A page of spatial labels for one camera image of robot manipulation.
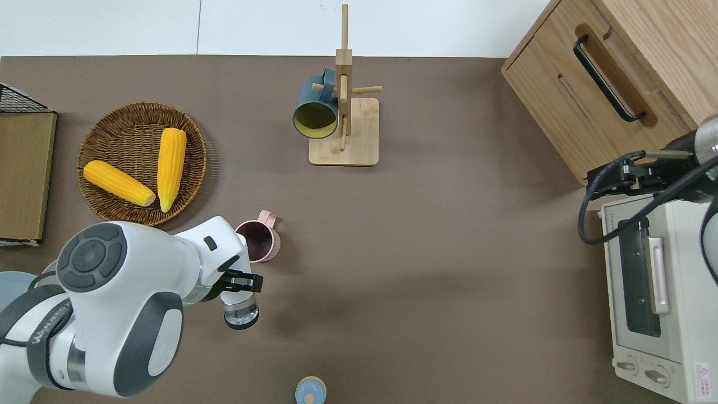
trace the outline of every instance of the table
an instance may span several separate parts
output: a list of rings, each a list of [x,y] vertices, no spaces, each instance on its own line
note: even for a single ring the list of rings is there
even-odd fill
[[[267,209],[281,251],[261,316],[188,308],[174,364],[129,403],[293,403],[321,377],[328,403],[667,403],[616,377],[603,252],[580,242],[582,190],[503,80],[503,59],[355,58],[381,83],[380,161],[320,167],[291,116],[324,57],[2,58],[0,81],[59,113],[40,247],[3,247],[0,270],[39,273],[100,219],[75,178],[104,114],[161,101],[209,144],[208,176],[170,233]],[[115,403],[41,389],[33,403]]]

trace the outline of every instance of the blue lid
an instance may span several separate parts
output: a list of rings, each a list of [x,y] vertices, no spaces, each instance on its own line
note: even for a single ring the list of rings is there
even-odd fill
[[[294,392],[294,399],[297,404],[324,404],[326,398],[327,388],[324,382],[315,376],[302,379],[297,385],[297,391]]]

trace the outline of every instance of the wicker basket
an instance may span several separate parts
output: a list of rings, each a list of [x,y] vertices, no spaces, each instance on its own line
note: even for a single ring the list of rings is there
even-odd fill
[[[167,213],[159,198],[143,208],[89,183],[83,168],[92,160],[111,164],[157,192],[157,156],[162,130],[175,127],[187,134],[185,165],[177,199]],[[78,156],[80,192],[97,216],[156,226],[175,217],[197,195],[207,171],[207,147],[192,119],[173,106],[138,102],[122,106],[100,119],[90,130]]]

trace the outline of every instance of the yellow corn cob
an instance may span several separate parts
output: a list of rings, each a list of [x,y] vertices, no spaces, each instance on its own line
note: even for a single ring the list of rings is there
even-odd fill
[[[159,207],[167,213],[180,191],[182,166],[185,165],[187,135],[177,128],[162,131],[157,159],[157,196]]]
[[[83,175],[96,186],[136,205],[149,206],[154,202],[154,192],[104,161],[90,161],[83,169]]]

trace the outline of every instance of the mug rack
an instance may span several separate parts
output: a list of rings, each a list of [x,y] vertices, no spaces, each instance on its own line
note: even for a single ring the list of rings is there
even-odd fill
[[[337,131],[324,139],[309,140],[309,161],[314,165],[371,166],[379,162],[379,100],[353,98],[354,94],[378,93],[381,86],[352,87],[352,50],[348,47],[349,5],[342,4],[342,47],[337,49],[339,98]],[[315,83],[315,90],[324,86]]]

